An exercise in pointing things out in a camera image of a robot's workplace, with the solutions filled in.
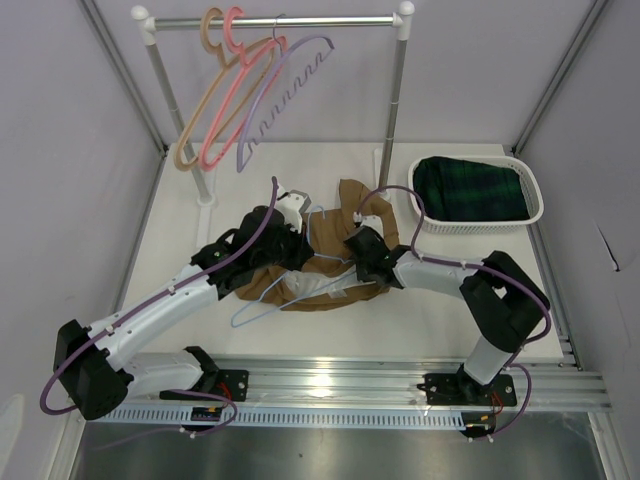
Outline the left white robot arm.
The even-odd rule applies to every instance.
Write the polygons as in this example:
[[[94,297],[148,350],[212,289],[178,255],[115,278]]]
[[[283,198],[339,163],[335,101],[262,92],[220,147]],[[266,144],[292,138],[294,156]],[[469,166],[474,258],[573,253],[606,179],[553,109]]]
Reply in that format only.
[[[301,270],[314,254],[305,238],[303,211],[258,206],[146,299],[87,327],[75,320],[63,325],[57,335],[54,378],[82,417],[99,419],[125,399],[146,394],[204,400],[222,393],[217,365],[198,346],[162,354],[150,363],[138,354],[187,316],[250,284],[256,271],[271,266]]]

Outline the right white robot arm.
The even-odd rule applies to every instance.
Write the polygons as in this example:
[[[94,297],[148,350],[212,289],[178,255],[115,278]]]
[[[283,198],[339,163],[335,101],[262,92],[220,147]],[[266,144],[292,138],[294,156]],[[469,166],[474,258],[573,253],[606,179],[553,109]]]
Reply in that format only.
[[[551,330],[549,300],[505,252],[494,251],[477,261],[428,256],[411,245],[389,248],[378,232],[365,225],[358,226],[344,244],[360,281],[428,290],[465,302],[480,331],[456,380],[458,395],[468,403],[489,396],[503,368],[525,345]]]

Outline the tan skirt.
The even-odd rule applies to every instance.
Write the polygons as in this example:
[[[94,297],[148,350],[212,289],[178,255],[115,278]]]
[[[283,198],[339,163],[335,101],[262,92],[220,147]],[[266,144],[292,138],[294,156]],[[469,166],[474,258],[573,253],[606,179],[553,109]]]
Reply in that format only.
[[[337,208],[342,210],[346,217],[350,218],[353,221],[354,212],[359,212],[364,215],[377,215],[383,221],[384,235],[382,237],[385,240],[387,246],[389,248],[393,248],[400,243],[395,214],[393,211],[393,207],[389,202],[384,200],[378,194],[372,195],[370,193],[370,189],[367,188],[363,183],[352,179],[342,179],[339,182],[338,194],[339,206]],[[302,215],[303,234],[305,235],[305,239],[305,216],[309,214],[309,212]],[[351,234],[352,231],[355,230],[355,228],[356,226],[353,222],[353,226],[347,230],[346,237]],[[344,240],[346,239],[346,237],[342,240],[342,245],[346,248],[347,252],[349,253],[349,259],[351,260],[351,253],[344,245]],[[367,284],[373,284],[376,287],[376,295],[369,299],[360,301],[371,300],[388,291],[386,287],[379,287],[374,283]]]

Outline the light blue wire hanger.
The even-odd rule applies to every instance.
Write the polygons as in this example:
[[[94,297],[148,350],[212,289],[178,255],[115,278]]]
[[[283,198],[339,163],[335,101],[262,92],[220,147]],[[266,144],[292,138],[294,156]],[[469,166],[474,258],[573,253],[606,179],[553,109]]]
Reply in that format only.
[[[376,287],[356,278],[356,267],[342,245],[353,221],[338,208],[317,205],[305,216],[306,242],[315,255],[301,271],[269,267],[254,274],[236,295],[245,304],[231,316],[238,328],[280,310],[327,311],[376,295]]]

